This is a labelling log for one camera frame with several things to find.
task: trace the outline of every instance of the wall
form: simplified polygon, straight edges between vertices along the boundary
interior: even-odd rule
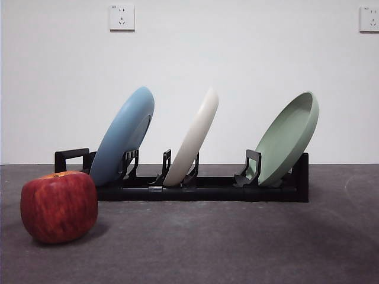
[[[177,152],[213,85],[201,163],[243,163],[280,110],[312,91],[312,163],[379,163],[379,34],[358,32],[373,0],[135,0],[136,32],[110,33],[109,0],[2,1],[2,164],[96,150],[139,86],[156,108],[141,163]]]

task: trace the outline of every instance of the wall socket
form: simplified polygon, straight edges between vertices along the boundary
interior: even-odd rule
[[[110,31],[135,30],[134,5],[112,5],[109,7]]]
[[[379,33],[379,6],[359,8],[359,31],[361,33]]]

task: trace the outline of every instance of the floor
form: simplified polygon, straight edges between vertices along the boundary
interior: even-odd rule
[[[379,164],[311,165],[307,204],[99,202],[88,234],[48,246],[24,229],[20,192],[52,171],[1,166],[1,283],[379,283]]]

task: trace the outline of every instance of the plate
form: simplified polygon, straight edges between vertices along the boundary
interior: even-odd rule
[[[135,91],[121,107],[105,133],[89,175],[101,186],[120,177],[126,151],[138,149],[154,113],[154,97],[147,87]]]
[[[163,181],[164,186],[179,185],[188,173],[205,137],[207,136],[218,106],[219,97],[215,90],[210,88],[179,148],[178,154],[176,155],[165,180]]]
[[[276,117],[259,142],[256,151],[262,153],[258,183],[276,186],[305,151],[316,128],[319,104],[310,93],[302,93]],[[252,178],[255,161],[250,160],[247,178]]]

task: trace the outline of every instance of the white plate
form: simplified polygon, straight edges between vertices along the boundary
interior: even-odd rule
[[[164,186],[179,185],[188,173],[207,136],[218,106],[219,97],[215,90],[210,88],[182,142],[166,179],[163,181]]]

